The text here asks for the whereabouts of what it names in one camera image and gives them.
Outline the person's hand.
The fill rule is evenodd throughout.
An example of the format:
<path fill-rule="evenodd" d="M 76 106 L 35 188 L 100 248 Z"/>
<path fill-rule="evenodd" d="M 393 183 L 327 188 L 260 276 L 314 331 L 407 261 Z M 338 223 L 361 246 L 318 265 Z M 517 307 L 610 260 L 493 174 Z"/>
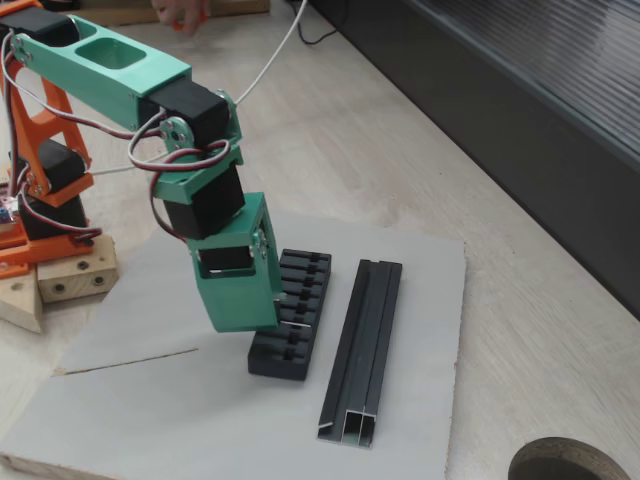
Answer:
<path fill-rule="evenodd" d="M 193 36 L 209 16 L 206 0 L 152 0 L 152 8 L 158 20 L 165 26 L 180 25 L 181 31 Z"/>

